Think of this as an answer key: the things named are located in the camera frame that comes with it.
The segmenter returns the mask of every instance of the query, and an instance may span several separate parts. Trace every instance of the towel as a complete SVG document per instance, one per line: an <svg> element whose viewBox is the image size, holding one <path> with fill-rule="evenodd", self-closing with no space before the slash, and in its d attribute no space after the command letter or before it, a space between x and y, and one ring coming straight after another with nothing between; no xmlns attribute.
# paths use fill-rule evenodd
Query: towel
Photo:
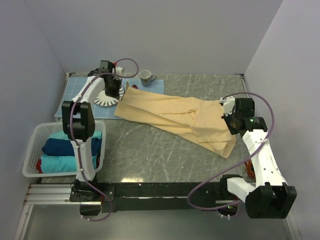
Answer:
<svg viewBox="0 0 320 240"><path fill-rule="evenodd" d="M96 156L101 148L102 139L91 139L92 156ZM75 151L70 140L49 138L42 148L42 152L48 156L74 156Z"/></svg>
<svg viewBox="0 0 320 240"><path fill-rule="evenodd" d="M97 168L97 156L92 157L94 169ZM41 156L41 172L44 174L76 172L75 156Z"/></svg>
<svg viewBox="0 0 320 240"><path fill-rule="evenodd" d="M218 100L168 96L129 87L114 115L150 124L228 158L236 144Z"/></svg>
<svg viewBox="0 0 320 240"><path fill-rule="evenodd" d="M58 131L51 133L49 138L51 139L61 139L61 140L69 140L68 135L64 133L64 131ZM102 132L101 131L94 131L92 138L102 138Z"/></svg>

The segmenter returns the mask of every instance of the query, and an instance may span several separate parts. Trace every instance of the yellow cloth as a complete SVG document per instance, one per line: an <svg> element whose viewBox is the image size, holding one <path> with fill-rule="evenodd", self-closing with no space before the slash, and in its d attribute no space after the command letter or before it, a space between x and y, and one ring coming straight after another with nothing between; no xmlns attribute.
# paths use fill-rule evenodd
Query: yellow cloth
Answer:
<svg viewBox="0 0 320 240"><path fill-rule="evenodd" d="M219 101L168 96L129 87L114 115L150 124L228 158L236 144Z"/></svg>

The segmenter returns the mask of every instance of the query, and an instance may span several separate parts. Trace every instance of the gray mug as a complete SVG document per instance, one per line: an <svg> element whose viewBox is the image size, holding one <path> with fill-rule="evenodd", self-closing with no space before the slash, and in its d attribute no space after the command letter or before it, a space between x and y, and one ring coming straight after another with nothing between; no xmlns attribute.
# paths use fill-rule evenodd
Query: gray mug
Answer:
<svg viewBox="0 0 320 240"><path fill-rule="evenodd" d="M148 70L142 70L139 74L142 86L148 87L151 83L156 80L157 76L151 74Z"/></svg>

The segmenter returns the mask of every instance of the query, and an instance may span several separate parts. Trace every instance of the blue placemat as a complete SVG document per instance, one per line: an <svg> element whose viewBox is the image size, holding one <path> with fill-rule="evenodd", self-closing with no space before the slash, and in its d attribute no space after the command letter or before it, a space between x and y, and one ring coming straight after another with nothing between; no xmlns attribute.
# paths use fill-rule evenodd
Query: blue placemat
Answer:
<svg viewBox="0 0 320 240"><path fill-rule="evenodd" d="M130 86L135 84L138 86L140 90L152 92L156 94L164 94L165 81L163 79L156 79L152 82L150 86L144 87L141 85L140 79L123 78L122 86L124 87L124 89L126 89L127 81L129 82ZM63 101L69 101L73 99L80 92L80 90L83 88L86 82L87 82L87 77L75 77L75 76L70 77L66 84L61 103ZM61 103L54 115L56 118L62 118ZM115 111L117 106L103 107L94 103L91 107L92 107L93 117L95 119L119 119L119 117L115 116Z"/></svg>

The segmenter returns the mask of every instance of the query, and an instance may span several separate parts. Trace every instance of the table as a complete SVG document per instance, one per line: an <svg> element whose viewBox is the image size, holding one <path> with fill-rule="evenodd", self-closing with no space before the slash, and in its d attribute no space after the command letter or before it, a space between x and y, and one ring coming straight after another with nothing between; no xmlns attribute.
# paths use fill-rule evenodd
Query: table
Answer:
<svg viewBox="0 0 320 240"><path fill-rule="evenodd" d="M164 79L164 94L171 96L218 100L245 90L240 75L157 74L157 78ZM97 173L101 183L201 182L249 156L239 136L230 157L225 159L148 124L124 119L103 121L106 148L103 167ZM244 165L228 174L247 175ZM42 183L71 183L74 179L74 176L46 177Z"/></svg>

